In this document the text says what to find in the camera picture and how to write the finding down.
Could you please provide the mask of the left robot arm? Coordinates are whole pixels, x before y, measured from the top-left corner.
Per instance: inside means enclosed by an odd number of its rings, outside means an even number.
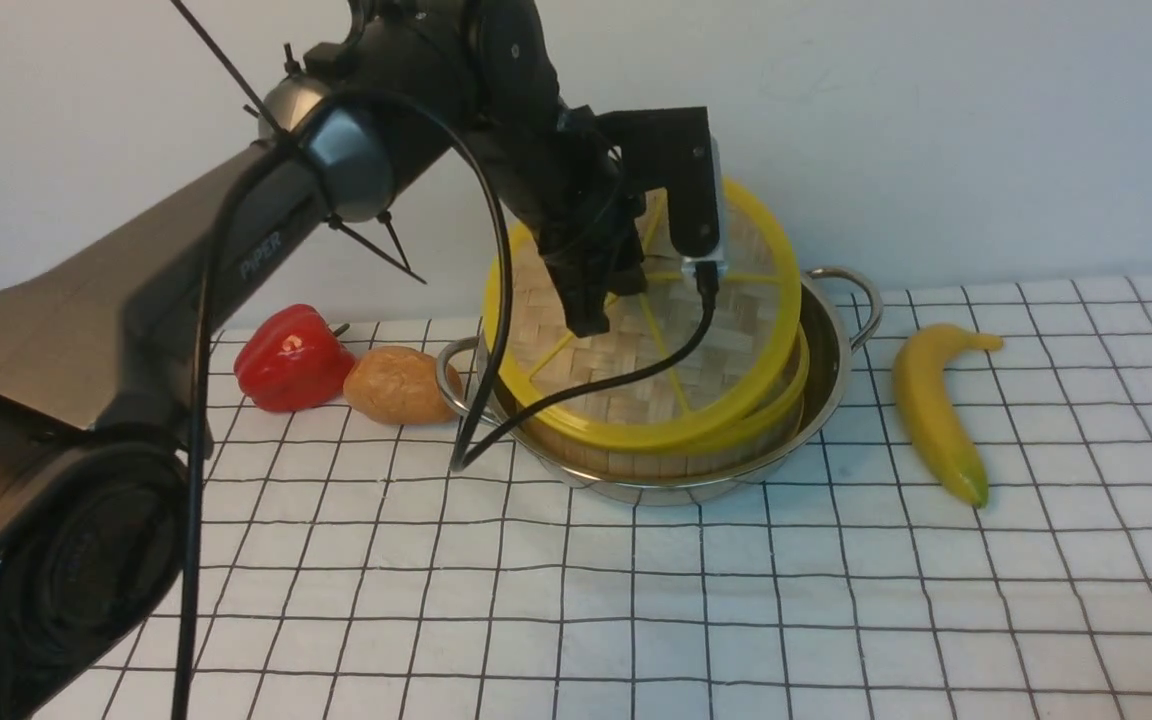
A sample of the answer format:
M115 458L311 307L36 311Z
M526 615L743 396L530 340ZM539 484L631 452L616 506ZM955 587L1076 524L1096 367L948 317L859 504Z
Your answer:
M353 1L259 137L0 290L0 719L26 719L184 585L196 632L212 334L321 225L381 218L449 150L558 260L582 333L626 274L628 181L559 91L532 1Z

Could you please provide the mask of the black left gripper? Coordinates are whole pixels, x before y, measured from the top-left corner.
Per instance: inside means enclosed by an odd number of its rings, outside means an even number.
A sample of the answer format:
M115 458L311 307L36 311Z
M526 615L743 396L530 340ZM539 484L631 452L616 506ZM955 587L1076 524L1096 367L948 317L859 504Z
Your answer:
M576 338L607 333L608 300L646 290L634 229L645 199L627 191L626 169L594 111L558 100L540 120L486 120L482 150L500 199L535 237L567 329Z

